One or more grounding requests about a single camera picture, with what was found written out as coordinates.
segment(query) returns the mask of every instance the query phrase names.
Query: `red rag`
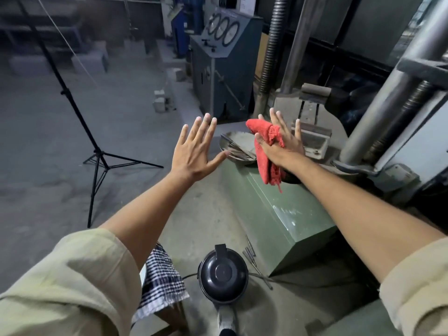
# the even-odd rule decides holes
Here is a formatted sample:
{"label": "red rag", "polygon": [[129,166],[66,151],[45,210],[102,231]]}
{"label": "red rag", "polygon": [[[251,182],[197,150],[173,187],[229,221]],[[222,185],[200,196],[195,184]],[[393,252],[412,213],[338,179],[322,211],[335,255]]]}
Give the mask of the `red rag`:
{"label": "red rag", "polygon": [[[246,121],[246,126],[253,134],[260,133],[264,141],[269,145],[278,142],[279,145],[284,148],[283,137],[280,133],[279,126],[261,119],[249,119]],[[257,154],[258,171],[260,172],[261,179],[265,184],[278,185],[281,192],[281,170],[267,158],[263,148],[256,139],[255,153]]]}

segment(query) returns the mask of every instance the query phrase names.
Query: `black round appliance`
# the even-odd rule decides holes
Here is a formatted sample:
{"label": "black round appliance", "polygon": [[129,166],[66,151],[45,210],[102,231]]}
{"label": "black round appliance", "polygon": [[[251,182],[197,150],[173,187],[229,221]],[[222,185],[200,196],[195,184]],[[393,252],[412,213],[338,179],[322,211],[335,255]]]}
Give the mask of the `black round appliance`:
{"label": "black round appliance", "polygon": [[232,304],[244,294],[249,271],[236,251],[218,244],[199,265],[198,279],[202,292],[210,301],[218,305]]}

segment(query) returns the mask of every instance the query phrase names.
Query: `black tripod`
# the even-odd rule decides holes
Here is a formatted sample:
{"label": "black tripod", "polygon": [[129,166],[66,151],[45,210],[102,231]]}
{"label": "black tripod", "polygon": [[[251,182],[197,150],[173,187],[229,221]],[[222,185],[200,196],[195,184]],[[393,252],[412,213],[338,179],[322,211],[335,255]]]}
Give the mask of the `black tripod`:
{"label": "black tripod", "polygon": [[[87,228],[90,228],[90,226],[92,225],[92,210],[93,210],[93,201],[95,199],[95,195],[98,192],[99,187],[101,186],[101,184],[103,183],[104,177],[106,176],[106,174],[108,173],[108,171],[112,168],[122,168],[124,166],[130,166],[130,165],[136,165],[136,164],[145,164],[145,165],[151,165],[151,166],[155,166],[157,168],[164,168],[163,166],[160,165],[156,165],[156,164],[151,164],[151,163],[145,163],[141,160],[136,160],[136,159],[131,159],[131,158],[125,158],[122,157],[120,155],[116,155],[116,154],[110,154],[110,153],[106,153],[104,151],[102,151],[98,144],[96,143],[95,139],[92,136],[92,133],[90,132],[90,129],[87,127],[86,122],[84,121],[84,118],[81,115],[81,112],[79,111],[78,107],[76,106],[76,103],[73,99],[73,96],[70,92],[70,90],[67,88],[67,86],[65,85],[64,80],[62,79],[62,77],[59,74],[59,71],[56,68],[55,62],[52,58],[52,56],[50,55],[50,53],[48,52],[48,49],[46,48],[42,38],[39,35],[39,32],[36,29],[36,26],[34,26],[33,22],[31,21],[31,17],[28,14],[28,12],[26,11],[24,5],[22,4],[22,2],[20,0],[17,1],[20,7],[20,10],[22,11],[23,16],[25,17],[28,26],[30,27],[31,31],[33,32],[37,43],[39,44],[40,48],[42,49],[43,54],[45,55],[45,57],[47,58],[48,63],[50,64],[53,73],[56,75],[56,78],[59,81],[60,86],[62,87],[62,95],[65,95],[67,97],[67,99],[70,102],[70,105],[72,105],[73,110],[76,113],[76,116],[78,117],[79,121],[81,122],[82,127],[84,128],[84,130],[87,133],[87,136],[89,137],[94,150],[93,150],[93,156],[88,158],[86,161],[83,162],[83,164],[86,163],[92,163],[95,165],[95,173],[93,174],[93,185],[92,185],[92,193],[91,193],[91,199],[90,199],[90,208],[89,208],[89,218],[87,220]],[[108,163],[106,163],[106,159],[104,159],[104,156],[107,155],[109,157],[114,157],[114,158],[119,158],[119,159],[123,159],[123,160],[127,160],[130,163],[124,163],[124,164],[117,164],[117,165],[112,165],[109,166]],[[103,173],[101,174],[101,176],[98,178],[98,169],[99,167],[104,168]]]}

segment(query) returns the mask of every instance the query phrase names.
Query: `pressure gauge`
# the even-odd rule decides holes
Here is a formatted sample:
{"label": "pressure gauge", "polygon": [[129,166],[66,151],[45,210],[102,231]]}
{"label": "pressure gauge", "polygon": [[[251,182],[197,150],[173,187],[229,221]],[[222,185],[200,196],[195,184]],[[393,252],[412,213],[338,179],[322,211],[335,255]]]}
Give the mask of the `pressure gauge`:
{"label": "pressure gauge", "polygon": [[216,28],[218,27],[218,23],[221,20],[221,14],[216,14],[215,16],[213,16],[210,20],[210,26],[208,28],[208,34],[211,35],[213,34],[213,32],[216,30]]}
{"label": "pressure gauge", "polygon": [[230,27],[227,29],[227,32],[223,39],[223,46],[228,46],[233,41],[233,39],[238,34],[238,29],[240,27],[240,24],[238,22],[234,22],[230,25]]}
{"label": "pressure gauge", "polygon": [[228,17],[224,17],[221,20],[221,23],[218,26],[218,29],[216,30],[215,40],[219,40],[223,37],[225,30],[227,29],[227,26],[228,26]]}

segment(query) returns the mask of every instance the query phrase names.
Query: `checkered cloth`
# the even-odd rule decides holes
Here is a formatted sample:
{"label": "checkered cloth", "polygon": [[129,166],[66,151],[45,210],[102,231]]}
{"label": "checkered cloth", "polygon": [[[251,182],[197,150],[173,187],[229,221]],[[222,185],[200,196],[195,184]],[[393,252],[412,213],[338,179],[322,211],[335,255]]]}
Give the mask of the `checkered cloth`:
{"label": "checkered cloth", "polygon": [[142,300],[132,317],[132,323],[188,297],[181,275],[174,268],[166,251],[157,242],[146,261]]}

